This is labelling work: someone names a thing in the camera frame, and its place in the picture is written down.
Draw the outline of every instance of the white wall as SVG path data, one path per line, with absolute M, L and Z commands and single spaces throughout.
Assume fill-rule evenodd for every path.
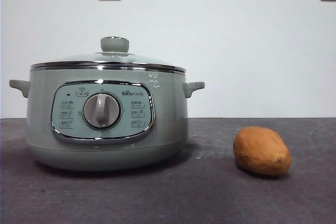
M 33 63 L 99 51 L 107 35 L 205 81 L 188 100 L 192 117 L 336 116 L 336 2 L 1 1 L 2 118 L 26 115 L 9 79 L 27 80 Z

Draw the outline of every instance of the slow cooker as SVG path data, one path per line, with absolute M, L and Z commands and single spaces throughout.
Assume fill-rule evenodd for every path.
M 101 39 L 102 52 L 31 66 L 10 80 L 28 98 L 26 143 L 35 159 L 69 170 L 117 170 L 162 161 L 188 137 L 187 98 L 204 82 L 185 69 L 128 53 L 129 41 Z

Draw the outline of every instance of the stainless steel rim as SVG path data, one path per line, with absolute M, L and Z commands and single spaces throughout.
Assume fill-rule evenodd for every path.
M 158 65 L 158 64 L 140 64 L 140 63 L 122 63 L 122 62 L 92 62 L 92 61 L 66 61 L 38 63 L 31 66 L 30 71 L 40 70 L 59 70 L 59 69 L 96 69 L 96 70 L 132 70 L 132 71 L 150 71 L 166 72 L 185 75 L 185 69 L 180 67 Z

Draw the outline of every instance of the lid handle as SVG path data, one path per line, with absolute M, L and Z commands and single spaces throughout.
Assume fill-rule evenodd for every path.
M 109 36 L 100 40 L 100 46 L 103 52 L 128 52 L 130 42 L 125 38 Z

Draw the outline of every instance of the gray table surface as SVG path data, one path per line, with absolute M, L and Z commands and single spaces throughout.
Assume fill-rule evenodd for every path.
M 173 158 L 104 173 L 34 161 L 25 119 L 1 120 L 1 223 L 336 223 L 336 119 L 190 119 Z M 279 178 L 238 169 L 244 126 L 277 131 L 292 163 Z

